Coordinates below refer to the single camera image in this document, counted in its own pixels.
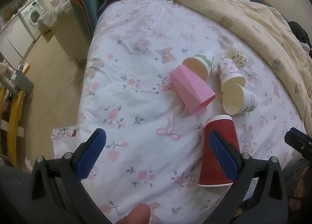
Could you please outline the operator's thumb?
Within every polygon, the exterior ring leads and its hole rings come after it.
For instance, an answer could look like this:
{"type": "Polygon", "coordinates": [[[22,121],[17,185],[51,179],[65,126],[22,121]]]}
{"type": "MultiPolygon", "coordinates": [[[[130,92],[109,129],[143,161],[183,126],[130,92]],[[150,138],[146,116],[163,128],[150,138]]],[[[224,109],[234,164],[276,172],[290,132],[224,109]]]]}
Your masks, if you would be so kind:
{"type": "Polygon", "coordinates": [[[117,221],[116,224],[148,224],[151,210],[147,204],[139,203],[127,216],[117,221]]]}

